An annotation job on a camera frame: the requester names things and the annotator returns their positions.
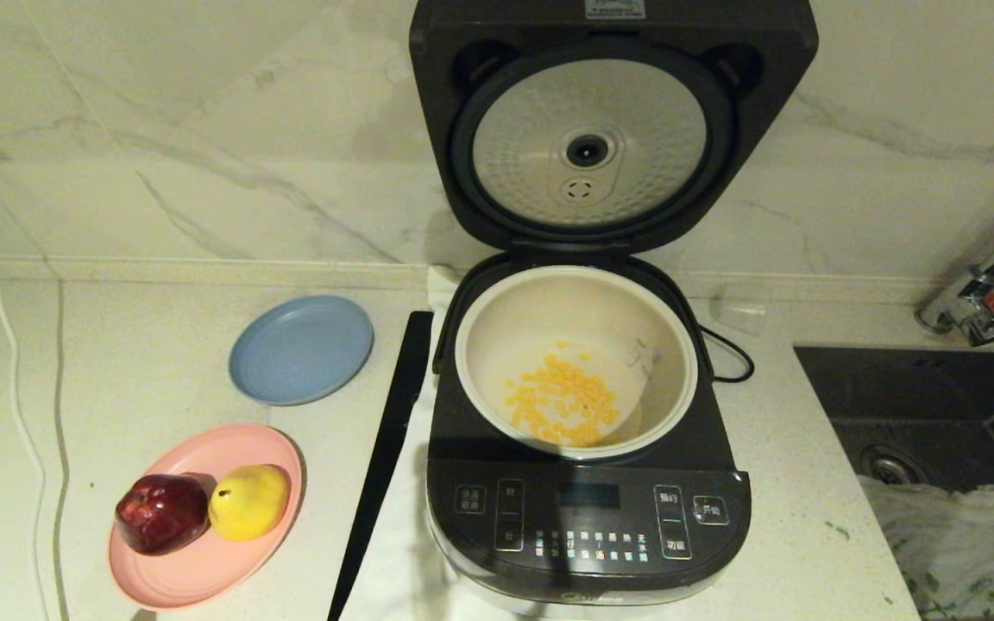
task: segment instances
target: towel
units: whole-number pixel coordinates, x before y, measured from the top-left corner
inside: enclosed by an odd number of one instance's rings
[[[994,617],[994,485],[951,494],[859,479],[923,617]]]
[[[437,346],[447,306],[458,286],[450,270],[429,270],[431,351]],[[467,593],[459,577],[439,550],[427,523],[425,457],[431,431],[437,378],[427,366],[425,384],[413,405],[406,440],[382,500],[378,522],[371,533],[343,621],[512,621],[514,614],[486,604]]]

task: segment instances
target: white countertop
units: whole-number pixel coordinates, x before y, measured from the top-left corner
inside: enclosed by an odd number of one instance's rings
[[[354,299],[370,314],[374,352],[362,372],[332,396],[296,408],[243,397],[228,376],[234,339],[268,308],[320,293]],[[70,477],[58,561],[68,616],[128,621],[135,606],[106,568],[114,504],[185,437],[259,422],[287,433],[305,457],[306,498],[291,534],[232,593],[159,618],[326,616],[406,319],[426,307],[419,282],[413,290],[326,290],[11,280],[5,299],[22,343],[22,408],[47,465],[41,559],[50,602],[62,457]],[[729,569],[708,590],[675,604],[676,618],[918,618],[792,346],[962,349],[963,343],[924,334],[912,308],[902,305],[770,303],[754,338],[710,321],[707,300],[690,302],[702,323],[722,330],[758,363],[745,384],[715,385],[734,460],[751,476],[753,516]],[[710,349],[719,373],[732,373],[734,362]],[[27,571],[33,479],[11,422],[7,360],[0,329],[0,618],[36,618]],[[66,455],[56,448],[56,420]]]

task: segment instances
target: sink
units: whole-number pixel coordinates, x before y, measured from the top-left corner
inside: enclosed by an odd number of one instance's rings
[[[994,484],[994,353],[796,347],[859,474],[969,492]]]

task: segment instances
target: red apple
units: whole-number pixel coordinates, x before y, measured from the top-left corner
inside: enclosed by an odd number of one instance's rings
[[[114,520],[122,539],[143,555],[173,553],[209,528],[210,498],[191,476],[143,476],[117,503]]]

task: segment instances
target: pink plate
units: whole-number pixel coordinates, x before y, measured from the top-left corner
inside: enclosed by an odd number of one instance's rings
[[[163,455],[145,474],[197,472],[224,479],[234,468],[273,464],[291,481],[291,494],[279,525],[251,542],[229,542],[213,530],[169,555],[141,555],[110,531],[110,570],[122,591],[142,608],[171,610],[220,596],[244,582],[277,547],[299,511],[301,460],[291,441],[259,424],[232,424],[200,433]]]

